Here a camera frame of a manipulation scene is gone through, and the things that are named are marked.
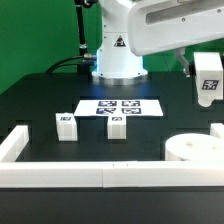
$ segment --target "small white box with marker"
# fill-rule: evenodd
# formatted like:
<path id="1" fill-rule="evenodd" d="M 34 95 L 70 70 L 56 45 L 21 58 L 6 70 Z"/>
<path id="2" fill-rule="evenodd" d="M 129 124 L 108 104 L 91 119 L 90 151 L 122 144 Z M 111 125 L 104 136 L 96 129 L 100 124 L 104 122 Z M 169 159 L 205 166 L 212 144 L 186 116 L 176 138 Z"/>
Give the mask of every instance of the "small white box with marker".
<path id="1" fill-rule="evenodd" d="M 126 139 L 126 116 L 110 114 L 107 122 L 108 139 Z"/>
<path id="2" fill-rule="evenodd" d="M 198 103 L 209 107 L 223 99 L 223 66 L 219 53 L 194 53 Z"/>
<path id="3" fill-rule="evenodd" d="M 57 113 L 56 125 L 59 141 L 77 141 L 77 123 L 71 113 Z"/>

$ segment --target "white block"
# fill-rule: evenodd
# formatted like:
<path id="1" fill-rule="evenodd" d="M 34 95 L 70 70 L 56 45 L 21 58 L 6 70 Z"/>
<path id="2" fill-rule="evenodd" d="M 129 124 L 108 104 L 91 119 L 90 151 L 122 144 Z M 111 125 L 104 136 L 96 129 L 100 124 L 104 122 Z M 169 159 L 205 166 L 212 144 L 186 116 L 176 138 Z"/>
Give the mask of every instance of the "white block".
<path id="1" fill-rule="evenodd" d="M 102 177 L 103 167 L 95 163 L 0 163 L 0 188 L 102 187 Z"/>
<path id="2" fill-rule="evenodd" d="M 139 187 L 138 169 L 129 167 L 104 169 L 103 187 Z"/>
<path id="3" fill-rule="evenodd" d="M 139 164 L 139 187 L 217 186 L 224 178 L 222 162 L 150 162 Z"/>
<path id="4" fill-rule="evenodd" d="M 210 127 L 210 135 L 224 139 L 224 125 L 222 123 L 212 123 Z"/>
<path id="5" fill-rule="evenodd" d="M 59 141 L 77 141 L 77 123 L 73 114 L 56 114 L 56 125 Z"/>
<path id="6" fill-rule="evenodd" d="M 111 114 L 107 122 L 108 139 L 126 139 L 126 116 Z"/>
<path id="7" fill-rule="evenodd" d="M 194 53 L 198 103 L 208 107 L 223 99 L 223 67 L 219 53 Z"/>

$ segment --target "black table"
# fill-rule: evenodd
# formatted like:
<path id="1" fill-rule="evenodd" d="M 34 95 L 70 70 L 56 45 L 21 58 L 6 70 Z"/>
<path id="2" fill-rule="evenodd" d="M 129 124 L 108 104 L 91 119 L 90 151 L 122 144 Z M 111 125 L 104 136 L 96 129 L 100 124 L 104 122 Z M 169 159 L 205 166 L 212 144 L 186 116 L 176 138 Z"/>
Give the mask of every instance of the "black table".
<path id="1" fill-rule="evenodd" d="M 163 117 L 128 117 L 127 139 L 107 139 L 106 117 L 77 117 L 78 142 L 59 142 L 55 113 L 80 100 L 158 99 Z M 194 78 L 151 74 L 132 86 L 106 86 L 77 74 L 31 74 L 0 96 L 0 140 L 19 124 L 30 142 L 17 162 L 164 160 L 165 141 L 209 134 L 223 122 L 224 102 L 200 107 Z M 223 187 L 1 189 L 1 223 L 223 223 Z"/>

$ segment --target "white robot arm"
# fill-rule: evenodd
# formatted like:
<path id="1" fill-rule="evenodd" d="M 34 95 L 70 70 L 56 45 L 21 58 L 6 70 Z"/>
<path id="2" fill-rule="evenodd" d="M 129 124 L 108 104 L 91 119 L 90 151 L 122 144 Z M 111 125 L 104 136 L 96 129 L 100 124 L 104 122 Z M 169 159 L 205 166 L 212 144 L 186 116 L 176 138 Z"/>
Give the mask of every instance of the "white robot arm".
<path id="1" fill-rule="evenodd" d="M 128 38 L 148 55 L 224 37 L 223 0 L 139 0 L 130 8 Z"/>
<path id="2" fill-rule="evenodd" d="M 98 82 L 124 85 L 144 80 L 147 71 L 143 69 L 141 56 L 171 49 L 190 76 L 185 47 L 224 37 L 223 0 L 99 0 L 99 3 L 103 43 L 97 51 L 97 68 L 92 72 L 93 80 Z M 200 71 L 198 77 L 203 79 L 201 68 L 200 64 L 196 71 Z M 203 100 L 199 99 L 201 105 L 209 106 L 214 99 L 223 99 L 220 74 L 218 97 L 216 89 L 203 89 L 205 81 L 206 85 L 207 81 L 211 83 L 208 77 L 202 81 L 196 78 L 198 95 L 203 95 Z"/>

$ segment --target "green wall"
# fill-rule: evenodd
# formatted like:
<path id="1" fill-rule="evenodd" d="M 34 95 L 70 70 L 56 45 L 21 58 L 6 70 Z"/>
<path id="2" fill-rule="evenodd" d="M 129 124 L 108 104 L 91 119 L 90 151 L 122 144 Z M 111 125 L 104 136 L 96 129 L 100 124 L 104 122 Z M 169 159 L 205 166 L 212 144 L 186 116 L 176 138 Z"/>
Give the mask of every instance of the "green wall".
<path id="1" fill-rule="evenodd" d="M 85 9 L 84 16 L 89 52 L 95 53 L 101 44 L 99 6 Z M 199 50 L 222 52 L 223 40 L 188 48 L 188 59 Z M 73 0 L 1 0 L 0 93 L 24 75 L 42 73 L 74 55 L 78 55 L 78 32 Z M 173 51 L 147 56 L 144 62 L 150 71 L 182 70 Z"/>

